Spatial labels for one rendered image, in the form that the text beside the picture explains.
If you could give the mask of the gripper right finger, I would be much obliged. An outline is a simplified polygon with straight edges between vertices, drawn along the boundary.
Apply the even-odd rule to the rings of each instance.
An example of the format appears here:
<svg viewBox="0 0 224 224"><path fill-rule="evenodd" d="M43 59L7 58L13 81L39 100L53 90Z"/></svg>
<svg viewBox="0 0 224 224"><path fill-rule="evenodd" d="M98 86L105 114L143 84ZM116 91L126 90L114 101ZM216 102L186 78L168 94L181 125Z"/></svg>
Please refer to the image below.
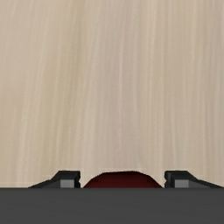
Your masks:
<svg viewBox="0 0 224 224"><path fill-rule="evenodd" d="M220 188L219 185L195 178L188 171L165 171L165 188Z"/></svg>

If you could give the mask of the red tomato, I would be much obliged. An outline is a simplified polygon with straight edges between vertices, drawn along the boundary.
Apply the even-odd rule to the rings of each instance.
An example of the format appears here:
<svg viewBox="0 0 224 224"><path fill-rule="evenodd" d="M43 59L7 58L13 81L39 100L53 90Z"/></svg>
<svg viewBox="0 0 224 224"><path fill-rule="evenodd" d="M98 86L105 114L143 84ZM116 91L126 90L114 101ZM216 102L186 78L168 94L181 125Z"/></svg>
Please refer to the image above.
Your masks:
<svg viewBox="0 0 224 224"><path fill-rule="evenodd" d="M161 185L151 176L139 171L115 171L91 178L84 188L161 188Z"/></svg>

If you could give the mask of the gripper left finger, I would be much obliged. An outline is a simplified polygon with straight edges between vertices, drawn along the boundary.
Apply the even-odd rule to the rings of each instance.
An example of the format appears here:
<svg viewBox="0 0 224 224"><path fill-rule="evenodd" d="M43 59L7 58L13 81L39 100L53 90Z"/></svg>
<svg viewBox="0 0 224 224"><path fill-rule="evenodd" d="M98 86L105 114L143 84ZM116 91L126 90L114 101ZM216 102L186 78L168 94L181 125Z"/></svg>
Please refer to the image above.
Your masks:
<svg viewBox="0 0 224 224"><path fill-rule="evenodd" d="M58 171L51 179L32 185L31 188L80 188L80 171Z"/></svg>

